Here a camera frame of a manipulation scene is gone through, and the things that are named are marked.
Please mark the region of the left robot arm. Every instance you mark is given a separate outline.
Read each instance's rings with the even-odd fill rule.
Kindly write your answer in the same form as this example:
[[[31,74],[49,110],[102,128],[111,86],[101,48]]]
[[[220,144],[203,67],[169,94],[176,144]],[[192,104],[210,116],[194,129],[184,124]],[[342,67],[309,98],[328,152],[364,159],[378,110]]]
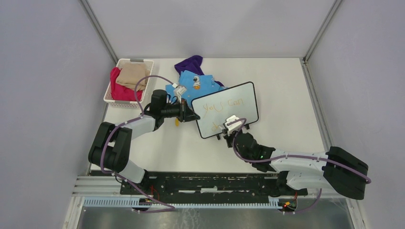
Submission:
[[[147,171],[130,161],[131,141],[135,138],[156,131],[166,118],[177,118],[180,122],[200,119],[187,104],[185,99],[169,102],[165,90],[155,90],[151,102],[139,117],[121,124],[102,122],[96,133],[88,154],[88,161],[107,173],[123,177],[132,182],[132,188],[138,194],[149,191],[150,181],[144,176]]]

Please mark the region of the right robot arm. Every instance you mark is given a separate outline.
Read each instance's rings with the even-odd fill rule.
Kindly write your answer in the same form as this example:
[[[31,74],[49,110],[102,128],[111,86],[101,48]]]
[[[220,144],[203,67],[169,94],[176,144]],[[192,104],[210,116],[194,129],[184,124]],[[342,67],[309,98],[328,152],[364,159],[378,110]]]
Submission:
[[[332,146],[326,152],[294,153],[260,145],[250,133],[233,131],[224,138],[237,157],[260,172],[276,172],[276,189],[282,195],[307,188],[333,189],[338,194],[363,200],[368,165],[346,150]]]

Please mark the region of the black framed whiteboard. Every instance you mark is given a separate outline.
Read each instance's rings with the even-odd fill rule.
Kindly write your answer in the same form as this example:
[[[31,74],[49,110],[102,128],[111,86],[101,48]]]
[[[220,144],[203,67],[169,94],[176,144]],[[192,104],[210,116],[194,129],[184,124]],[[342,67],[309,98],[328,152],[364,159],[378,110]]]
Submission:
[[[255,85],[245,82],[227,89],[195,98],[191,102],[193,111],[201,118],[197,120],[200,137],[207,139],[222,133],[218,125],[236,115],[246,118],[246,124],[259,120]]]

